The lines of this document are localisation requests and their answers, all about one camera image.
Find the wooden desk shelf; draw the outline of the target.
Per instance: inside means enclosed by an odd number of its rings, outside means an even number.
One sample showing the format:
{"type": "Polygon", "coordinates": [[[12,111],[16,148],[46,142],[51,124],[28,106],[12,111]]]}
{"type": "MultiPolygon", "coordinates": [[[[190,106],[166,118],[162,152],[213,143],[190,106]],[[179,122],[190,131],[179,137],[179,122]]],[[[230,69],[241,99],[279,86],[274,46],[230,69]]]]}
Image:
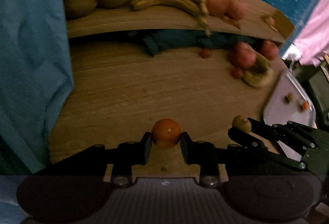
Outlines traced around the wooden desk shelf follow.
{"type": "MultiPolygon", "coordinates": [[[[209,16],[207,23],[214,32],[227,32],[284,43],[294,31],[291,21],[274,6],[262,0],[240,0],[248,9],[236,28],[222,19],[209,16]],[[276,21],[278,32],[261,20],[270,15],[276,21]]],[[[200,30],[202,27],[192,15],[169,6],[152,6],[142,11],[132,11],[129,6],[119,9],[97,9],[92,14],[66,24],[69,38],[112,31],[147,29],[200,30]]]]}

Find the small red tomato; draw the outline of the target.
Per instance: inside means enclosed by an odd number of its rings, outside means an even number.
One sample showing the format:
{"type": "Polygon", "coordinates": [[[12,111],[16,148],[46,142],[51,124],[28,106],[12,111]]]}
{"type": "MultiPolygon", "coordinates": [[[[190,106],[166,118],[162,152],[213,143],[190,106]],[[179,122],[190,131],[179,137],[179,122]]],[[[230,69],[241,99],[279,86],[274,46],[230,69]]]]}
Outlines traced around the small red tomato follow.
{"type": "Polygon", "coordinates": [[[211,49],[208,48],[204,48],[201,49],[199,52],[199,55],[203,58],[203,59],[208,59],[210,57],[212,57],[213,51],[211,49]]]}
{"type": "Polygon", "coordinates": [[[242,79],[245,75],[245,71],[241,68],[233,67],[230,74],[235,79],[242,79]]]}

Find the red apple shelf right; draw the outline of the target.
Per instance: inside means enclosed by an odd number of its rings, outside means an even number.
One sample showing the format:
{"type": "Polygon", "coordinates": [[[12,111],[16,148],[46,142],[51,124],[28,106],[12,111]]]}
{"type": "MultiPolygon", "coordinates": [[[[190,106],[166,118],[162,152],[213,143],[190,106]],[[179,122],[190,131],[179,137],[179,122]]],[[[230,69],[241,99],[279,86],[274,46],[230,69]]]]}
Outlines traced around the red apple shelf right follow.
{"type": "Polygon", "coordinates": [[[226,16],[233,20],[242,20],[245,18],[247,9],[246,3],[240,0],[230,0],[226,10],[226,16]]]}

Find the orange peel scraps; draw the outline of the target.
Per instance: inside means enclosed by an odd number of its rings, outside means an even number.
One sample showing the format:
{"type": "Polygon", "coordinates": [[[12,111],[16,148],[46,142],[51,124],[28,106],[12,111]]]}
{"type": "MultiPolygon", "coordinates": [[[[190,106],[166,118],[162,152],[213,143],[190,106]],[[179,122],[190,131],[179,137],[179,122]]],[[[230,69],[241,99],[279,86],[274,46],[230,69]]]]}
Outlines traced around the orange peel scraps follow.
{"type": "Polygon", "coordinates": [[[275,19],[270,16],[270,15],[263,15],[261,17],[261,20],[266,23],[272,30],[274,30],[275,32],[278,32],[278,29],[276,28],[276,21],[275,19]]]}

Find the metal tray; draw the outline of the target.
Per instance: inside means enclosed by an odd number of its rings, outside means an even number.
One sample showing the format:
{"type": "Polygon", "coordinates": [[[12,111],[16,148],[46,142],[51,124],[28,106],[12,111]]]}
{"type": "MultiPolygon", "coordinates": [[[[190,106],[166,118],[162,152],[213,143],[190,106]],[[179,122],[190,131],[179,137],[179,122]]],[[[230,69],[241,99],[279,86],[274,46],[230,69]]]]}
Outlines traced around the metal tray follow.
{"type": "Polygon", "coordinates": [[[264,107],[264,123],[272,126],[274,124],[286,124],[291,120],[305,126],[316,127],[315,119],[315,107],[303,87],[288,70],[282,72],[264,107]],[[294,101],[287,104],[284,102],[284,97],[289,92],[294,94],[294,101]],[[301,112],[299,105],[305,100],[310,104],[310,110],[301,112]]]}

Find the blue garment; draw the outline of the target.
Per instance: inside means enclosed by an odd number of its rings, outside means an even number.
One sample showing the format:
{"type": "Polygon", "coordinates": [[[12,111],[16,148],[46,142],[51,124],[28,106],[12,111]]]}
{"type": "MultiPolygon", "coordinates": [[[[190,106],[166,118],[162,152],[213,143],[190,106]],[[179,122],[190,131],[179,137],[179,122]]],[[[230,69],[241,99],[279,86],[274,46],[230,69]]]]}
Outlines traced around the blue garment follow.
{"type": "Polygon", "coordinates": [[[73,87],[63,0],[1,0],[1,223],[24,221],[17,187],[50,163],[73,87]]]}

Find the brown kiwi shelf edge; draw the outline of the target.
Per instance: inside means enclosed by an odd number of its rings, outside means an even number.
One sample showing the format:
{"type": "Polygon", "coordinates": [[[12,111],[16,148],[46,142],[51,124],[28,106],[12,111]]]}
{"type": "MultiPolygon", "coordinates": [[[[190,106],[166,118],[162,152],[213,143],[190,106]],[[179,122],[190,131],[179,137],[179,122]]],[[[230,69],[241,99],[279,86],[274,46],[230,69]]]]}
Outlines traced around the brown kiwi shelf edge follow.
{"type": "Polygon", "coordinates": [[[65,11],[70,19],[76,19],[91,14],[97,7],[96,0],[66,0],[65,11]]]}

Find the orange tangerine with leaf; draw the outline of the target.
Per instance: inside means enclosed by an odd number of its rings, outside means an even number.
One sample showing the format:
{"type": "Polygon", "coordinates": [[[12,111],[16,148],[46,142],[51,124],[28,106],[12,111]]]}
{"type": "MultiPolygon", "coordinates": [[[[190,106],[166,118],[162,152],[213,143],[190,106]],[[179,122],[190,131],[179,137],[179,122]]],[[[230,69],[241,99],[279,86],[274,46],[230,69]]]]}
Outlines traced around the orange tangerine with leaf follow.
{"type": "Polygon", "coordinates": [[[308,101],[303,101],[300,105],[299,105],[299,109],[301,112],[305,112],[307,110],[310,110],[310,104],[308,103],[308,101]]]}

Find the pink curtain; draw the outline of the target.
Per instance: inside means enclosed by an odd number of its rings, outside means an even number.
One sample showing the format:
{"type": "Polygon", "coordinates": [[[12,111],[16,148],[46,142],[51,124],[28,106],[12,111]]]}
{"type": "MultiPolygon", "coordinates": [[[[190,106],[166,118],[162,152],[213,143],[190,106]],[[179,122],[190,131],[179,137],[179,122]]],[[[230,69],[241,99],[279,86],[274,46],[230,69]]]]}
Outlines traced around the pink curtain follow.
{"type": "Polygon", "coordinates": [[[320,65],[328,55],[329,0],[319,0],[293,44],[301,53],[301,65],[320,65]]]}

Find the red apple shelf left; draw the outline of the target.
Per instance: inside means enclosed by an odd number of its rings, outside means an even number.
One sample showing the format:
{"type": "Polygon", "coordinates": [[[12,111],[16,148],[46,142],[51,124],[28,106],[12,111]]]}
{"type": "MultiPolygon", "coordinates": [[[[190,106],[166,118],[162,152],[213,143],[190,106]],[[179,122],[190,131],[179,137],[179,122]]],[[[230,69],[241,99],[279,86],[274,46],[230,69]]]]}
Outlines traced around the red apple shelf left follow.
{"type": "Polygon", "coordinates": [[[206,0],[206,6],[209,11],[209,15],[214,17],[222,17],[225,15],[230,0],[206,0]]]}

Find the red apple shelf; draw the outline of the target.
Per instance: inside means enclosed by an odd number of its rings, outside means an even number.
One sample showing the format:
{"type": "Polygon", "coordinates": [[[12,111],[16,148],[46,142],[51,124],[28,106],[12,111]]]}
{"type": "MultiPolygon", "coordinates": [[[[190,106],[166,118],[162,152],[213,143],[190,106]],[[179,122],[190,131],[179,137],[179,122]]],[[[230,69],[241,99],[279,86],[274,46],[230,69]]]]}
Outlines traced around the red apple shelf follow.
{"type": "Polygon", "coordinates": [[[206,0],[206,6],[209,11],[209,15],[214,17],[222,17],[225,15],[230,0],[206,0]]]}
{"type": "Polygon", "coordinates": [[[240,0],[230,0],[226,10],[226,16],[233,20],[242,20],[245,18],[247,9],[246,3],[240,0]]]}

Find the red apple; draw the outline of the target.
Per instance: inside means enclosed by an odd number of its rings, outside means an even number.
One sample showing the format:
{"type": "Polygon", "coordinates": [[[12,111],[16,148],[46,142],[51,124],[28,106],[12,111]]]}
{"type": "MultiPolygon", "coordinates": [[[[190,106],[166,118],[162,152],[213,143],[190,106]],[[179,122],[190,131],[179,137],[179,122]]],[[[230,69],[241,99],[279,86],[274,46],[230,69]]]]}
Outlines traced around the red apple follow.
{"type": "Polygon", "coordinates": [[[270,40],[264,40],[260,47],[260,54],[270,61],[278,56],[278,52],[278,47],[270,40]]]}
{"type": "Polygon", "coordinates": [[[256,52],[245,42],[238,42],[229,54],[230,63],[238,68],[247,70],[256,62],[256,52]]]}

